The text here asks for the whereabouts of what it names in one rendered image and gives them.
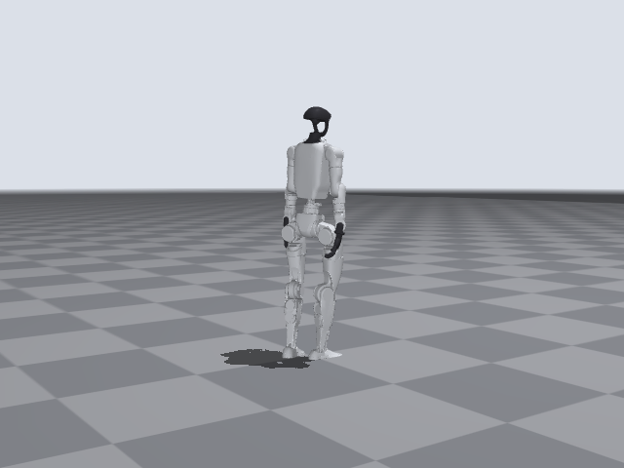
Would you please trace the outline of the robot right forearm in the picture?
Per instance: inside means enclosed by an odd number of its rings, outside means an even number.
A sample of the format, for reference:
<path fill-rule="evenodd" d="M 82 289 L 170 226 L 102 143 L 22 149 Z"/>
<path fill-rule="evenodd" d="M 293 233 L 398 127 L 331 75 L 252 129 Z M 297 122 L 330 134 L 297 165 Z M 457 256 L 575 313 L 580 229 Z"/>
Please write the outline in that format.
<path fill-rule="evenodd" d="M 341 222 L 343 223 L 343 231 L 346 229 L 346 224 L 344 222 L 345 216 L 345 197 L 346 197 L 346 187 L 344 184 L 340 184 L 338 188 L 338 198 L 333 198 L 333 218 L 335 220 L 334 228 L 336 225 Z M 342 232 L 343 232 L 342 231 Z"/>

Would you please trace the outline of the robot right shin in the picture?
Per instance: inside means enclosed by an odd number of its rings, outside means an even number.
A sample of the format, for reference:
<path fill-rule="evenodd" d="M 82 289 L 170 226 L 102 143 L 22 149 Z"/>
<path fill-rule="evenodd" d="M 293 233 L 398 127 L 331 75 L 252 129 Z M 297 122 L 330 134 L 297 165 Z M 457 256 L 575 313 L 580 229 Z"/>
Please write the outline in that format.
<path fill-rule="evenodd" d="M 317 330 L 316 350 L 319 348 L 319 352 L 327 351 L 327 342 L 332 326 L 334 307 L 335 294 L 333 295 L 333 290 L 330 287 L 322 288 L 320 292 L 320 302 L 314 303 L 314 321 Z"/>

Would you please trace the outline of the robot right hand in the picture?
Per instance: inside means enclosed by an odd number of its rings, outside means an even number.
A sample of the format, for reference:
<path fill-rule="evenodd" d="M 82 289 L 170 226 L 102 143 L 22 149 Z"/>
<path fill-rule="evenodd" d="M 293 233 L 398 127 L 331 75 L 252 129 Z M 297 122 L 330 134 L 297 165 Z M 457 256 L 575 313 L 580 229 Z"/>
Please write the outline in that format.
<path fill-rule="evenodd" d="M 335 240 L 334 240 L 334 245 L 333 248 L 331 248 L 331 252 L 330 253 L 326 253 L 325 254 L 325 258 L 330 258 L 333 257 L 335 255 L 336 250 L 339 248 L 340 243 L 341 243 L 341 239 L 342 239 L 342 235 L 344 235 L 345 233 L 343 233 L 343 223 L 339 222 L 336 225 L 336 228 L 334 230 L 334 233 L 336 234 Z"/>

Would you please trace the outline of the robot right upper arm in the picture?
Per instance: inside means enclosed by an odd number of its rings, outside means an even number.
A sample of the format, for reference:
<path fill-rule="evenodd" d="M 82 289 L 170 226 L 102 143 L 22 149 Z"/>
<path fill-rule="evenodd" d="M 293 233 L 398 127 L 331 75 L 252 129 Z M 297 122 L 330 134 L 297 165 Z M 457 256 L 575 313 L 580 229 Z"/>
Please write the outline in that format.
<path fill-rule="evenodd" d="M 338 188 L 342 178 L 342 160 L 344 157 L 342 149 L 334 146 L 325 145 L 325 157 L 329 161 L 330 168 L 330 194 L 338 197 Z"/>

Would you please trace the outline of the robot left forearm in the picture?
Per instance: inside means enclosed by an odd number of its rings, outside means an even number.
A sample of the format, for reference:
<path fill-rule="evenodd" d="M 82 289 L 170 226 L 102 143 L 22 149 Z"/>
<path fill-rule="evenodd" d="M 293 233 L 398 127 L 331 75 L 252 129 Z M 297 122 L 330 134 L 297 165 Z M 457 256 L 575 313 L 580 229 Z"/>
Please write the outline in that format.
<path fill-rule="evenodd" d="M 284 217 L 286 216 L 289 219 L 289 223 L 291 223 L 291 222 L 294 222 L 294 216 L 296 213 L 295 208 L 296 208 L 297 196 L 296 194 L 289 192 L 286 187 L 285 199 L 286 199 L 286 204 L 285 204 L 285 210 L 284 210 Z M 284 217 L 283 217 L 283 222 L 284 222 Z"/>

